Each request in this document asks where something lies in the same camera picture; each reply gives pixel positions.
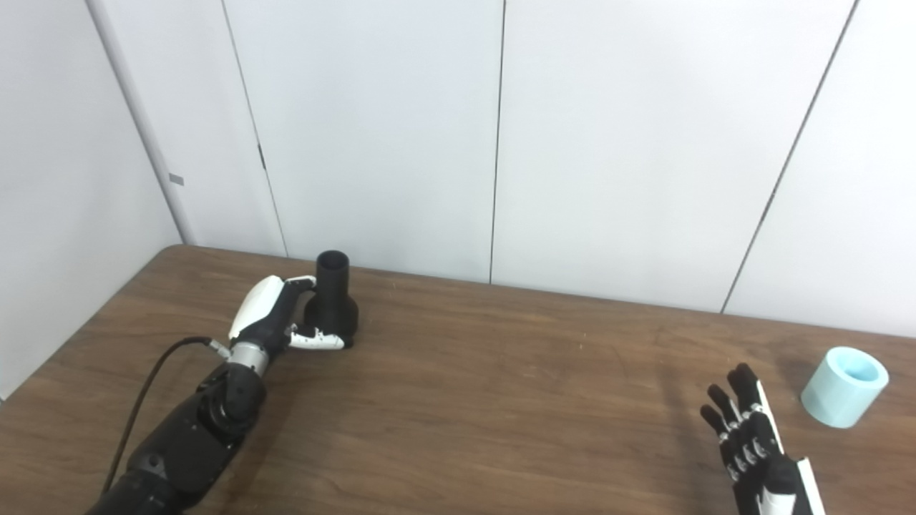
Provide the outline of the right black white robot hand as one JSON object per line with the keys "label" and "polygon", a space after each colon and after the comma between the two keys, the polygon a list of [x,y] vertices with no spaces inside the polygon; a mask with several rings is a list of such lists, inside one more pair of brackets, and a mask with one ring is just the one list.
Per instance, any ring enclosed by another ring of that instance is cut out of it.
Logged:
{"label": "right black white robot hand", "polygon": [[746,363],[726,375],[731,393],[707,388],[701,417],[718,439],[739,514],[824,514],[810,459],[785,451],[762,382]]}

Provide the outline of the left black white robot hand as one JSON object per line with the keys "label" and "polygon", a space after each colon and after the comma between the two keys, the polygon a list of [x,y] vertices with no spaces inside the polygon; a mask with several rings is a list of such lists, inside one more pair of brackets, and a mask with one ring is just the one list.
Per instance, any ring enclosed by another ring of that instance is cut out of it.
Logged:
{"label": "left black white robot hand", "polygon": [[228,335],[232,348],[238,343],[254,343],[271,358],[285,349],[341,350],[350,348],[344,337],[307,326],[305,333],[293,322],[298,300],[305,293],[316,293],[314,276],[284,278],[268,276],[256,283],[231,325]]}

